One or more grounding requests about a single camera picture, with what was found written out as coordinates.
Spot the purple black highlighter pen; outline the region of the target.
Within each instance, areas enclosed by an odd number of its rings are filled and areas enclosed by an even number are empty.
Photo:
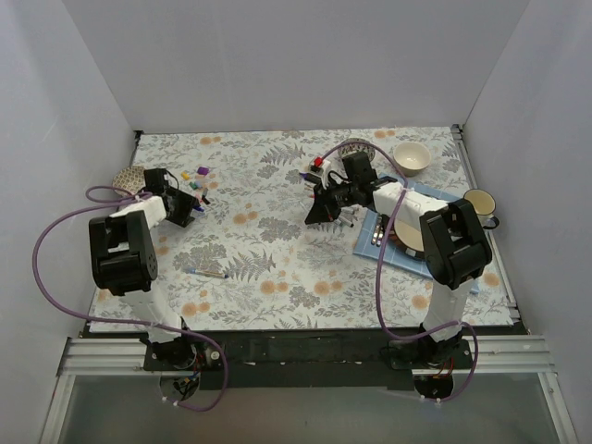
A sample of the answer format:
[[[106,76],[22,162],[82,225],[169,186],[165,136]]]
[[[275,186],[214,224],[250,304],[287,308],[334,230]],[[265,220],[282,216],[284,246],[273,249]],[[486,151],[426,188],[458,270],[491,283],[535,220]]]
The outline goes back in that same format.
[[[319,180],[319,177],[313,173],[308,173],[308,172],[300,172],[300,176],[308,182],[311,183],[317,183]]]

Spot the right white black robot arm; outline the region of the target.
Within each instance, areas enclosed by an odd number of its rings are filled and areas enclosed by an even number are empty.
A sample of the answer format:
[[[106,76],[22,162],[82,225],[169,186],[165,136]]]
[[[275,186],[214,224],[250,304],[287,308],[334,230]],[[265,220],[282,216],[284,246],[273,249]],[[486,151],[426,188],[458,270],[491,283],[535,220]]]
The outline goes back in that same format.
[[[343,208],[359,205],[385,218],[386,231],[397,221],[419,231],[433,279],[431,300],[418,333],[392,335],[388,349],[407,364],[442,366],[460,347],[466,300],[492,260],[474,207],[465,199],[446,202],[426,196],[412,190],[406,179],[379,177],[365,152],[344,157],[343,164],[340,175],[328,160],[317,157],[301,173],[314,193],[305,222],[333,222]]]

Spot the blue marker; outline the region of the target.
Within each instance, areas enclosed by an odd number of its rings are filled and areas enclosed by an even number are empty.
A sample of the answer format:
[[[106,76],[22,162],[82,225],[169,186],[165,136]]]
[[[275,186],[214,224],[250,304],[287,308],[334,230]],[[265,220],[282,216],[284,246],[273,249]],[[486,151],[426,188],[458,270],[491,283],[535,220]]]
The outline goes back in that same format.
[[[211,270],[201,270],[196,268],[186,268],[185,272],[192,275],[204,276],[204,277],[211,277],[211,278],[229,278],[229,275],[222,272],[216,272]]]

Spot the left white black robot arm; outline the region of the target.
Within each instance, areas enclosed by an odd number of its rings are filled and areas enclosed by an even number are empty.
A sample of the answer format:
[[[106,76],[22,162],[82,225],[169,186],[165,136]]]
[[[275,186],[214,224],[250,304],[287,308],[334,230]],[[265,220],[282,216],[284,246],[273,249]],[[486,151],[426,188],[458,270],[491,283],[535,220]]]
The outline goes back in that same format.
[[[186,323],[156,284],[158,262],[151,229],[164,220],[186,228],[199,201],[170,185],[169,172],[163,168],[146,169],[143,177],[142,189],[152,194],[150,198],[89,222],[92,275],[99,289],[109,290],[148,323],[147,344],[155,359],[185,370],[195,363],[197,349],[180,333]]]

